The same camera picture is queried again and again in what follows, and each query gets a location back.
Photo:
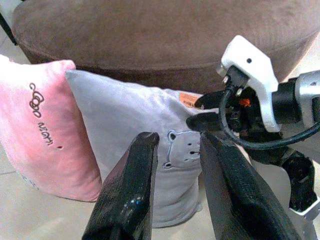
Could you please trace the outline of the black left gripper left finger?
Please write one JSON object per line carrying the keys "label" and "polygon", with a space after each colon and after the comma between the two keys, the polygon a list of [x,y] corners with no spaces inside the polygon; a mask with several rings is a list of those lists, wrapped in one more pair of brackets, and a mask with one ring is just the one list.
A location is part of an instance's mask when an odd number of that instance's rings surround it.
{"label": "black left gripper left finger", "polygon": [[81,240],[151,240],[156,132],[141,132],[104,180]]}

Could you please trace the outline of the grey pillow with bear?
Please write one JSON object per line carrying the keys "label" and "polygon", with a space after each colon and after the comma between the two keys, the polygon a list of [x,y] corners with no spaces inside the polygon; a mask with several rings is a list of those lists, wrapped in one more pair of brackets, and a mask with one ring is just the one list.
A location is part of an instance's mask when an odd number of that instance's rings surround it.
{"label": "grey pillow with bear", "polygon": [[187,127],[196,114],[180,91],[118,81],[83,70],[66,73],[105,179],[141,132],[159,135],[154,228],[177,225],[198,211],[200,135]]}

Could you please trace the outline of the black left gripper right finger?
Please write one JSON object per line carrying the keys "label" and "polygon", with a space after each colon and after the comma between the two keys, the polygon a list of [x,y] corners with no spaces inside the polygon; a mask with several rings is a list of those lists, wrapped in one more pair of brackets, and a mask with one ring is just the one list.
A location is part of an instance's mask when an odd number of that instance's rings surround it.
{"label": "black left gripper right finger", "polygon": [[272,189],[222,133],[200,134],[200,163],[216,240],[302,240]]}

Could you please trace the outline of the pink pillow with embroidered text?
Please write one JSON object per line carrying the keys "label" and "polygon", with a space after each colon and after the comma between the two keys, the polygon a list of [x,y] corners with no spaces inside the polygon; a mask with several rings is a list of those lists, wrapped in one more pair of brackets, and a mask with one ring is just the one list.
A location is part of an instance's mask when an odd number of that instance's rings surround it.
{"label": "pink pillow with embroidered text", "polygon": [[66,80],[75,67],[71,60],[19,64],[0,54],[0,144],[35,188],[94,202],[102,180]]}

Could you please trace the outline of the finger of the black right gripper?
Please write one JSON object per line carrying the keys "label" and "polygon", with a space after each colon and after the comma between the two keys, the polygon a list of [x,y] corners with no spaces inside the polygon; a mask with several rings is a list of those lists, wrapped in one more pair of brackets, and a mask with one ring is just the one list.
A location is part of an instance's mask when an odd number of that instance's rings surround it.
{"label": "finger of the black right gripper", "polygon": [[186,119],[186,125],[190,130],[203,132],[221,132],[219,115],[215,112],[205,112],[190,116]]}
{"label": "finger of the black right gripper", "polygon": [[201,110],[216,109],[220,106],[224,91],[206,93],[196,100],[194,106]]}

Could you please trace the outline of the black furniture leg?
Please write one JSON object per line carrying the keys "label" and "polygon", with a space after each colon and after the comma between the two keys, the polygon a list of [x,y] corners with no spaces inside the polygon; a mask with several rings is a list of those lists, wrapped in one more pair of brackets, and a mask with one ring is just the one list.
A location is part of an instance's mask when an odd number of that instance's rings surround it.
{"label": "black furniture leg", "polygon": [[4,30],[4,32],[6,33],[8,38],[11,40],[11,42],[15,46],[17,46],[18,43],[17,43],[16,39],[13,36],[12,30],[11,30],[10,26],[8,25],[7,21],[5,20],[5,18],[3,17],[3,15],[1,13],[0,13],[0,26],[2,27],[2,29]]}

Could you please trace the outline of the brown fabric sofa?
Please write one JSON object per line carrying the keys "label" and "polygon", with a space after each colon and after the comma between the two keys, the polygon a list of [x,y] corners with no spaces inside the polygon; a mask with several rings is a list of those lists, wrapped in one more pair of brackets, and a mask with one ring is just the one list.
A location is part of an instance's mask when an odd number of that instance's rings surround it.
{"label": "brown fabric sofa", "polygon": [[124,82],[205,93],[222,89],[216,69],[237,35],[283,81],[320,33],[320,0],[26,0],[12,32],[32,64],[69,59]]}

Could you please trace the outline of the orange pillow label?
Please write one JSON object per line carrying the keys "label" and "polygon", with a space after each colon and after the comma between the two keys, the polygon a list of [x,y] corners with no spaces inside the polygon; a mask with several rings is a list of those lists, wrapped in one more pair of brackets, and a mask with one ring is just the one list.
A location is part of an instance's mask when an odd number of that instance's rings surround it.
{"label": "orange pillow label", "polygon": [[183,104],[185,107],[196,109],[196,102],[202,96],[202,94],[181,91],[179,93],[178,98],[180,103]]}

